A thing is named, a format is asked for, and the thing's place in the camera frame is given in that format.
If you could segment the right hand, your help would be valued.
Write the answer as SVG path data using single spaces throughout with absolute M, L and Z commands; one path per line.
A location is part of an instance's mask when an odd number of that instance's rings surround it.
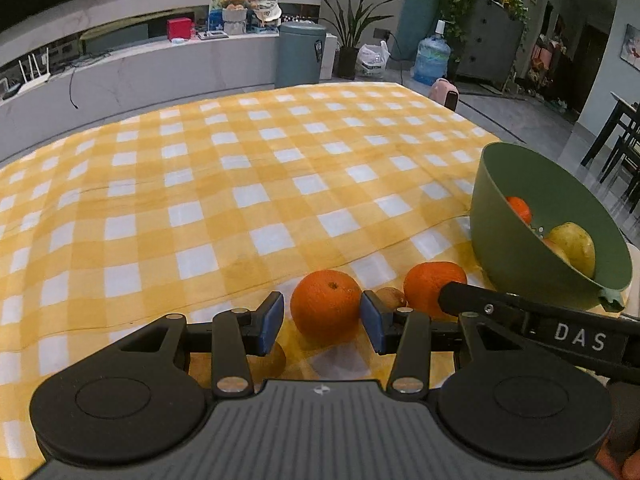
M 612 428 L 597 462 L 615 479 L 639 479 L 639 386 L 610 380 L 606 388 L 612 400 Z

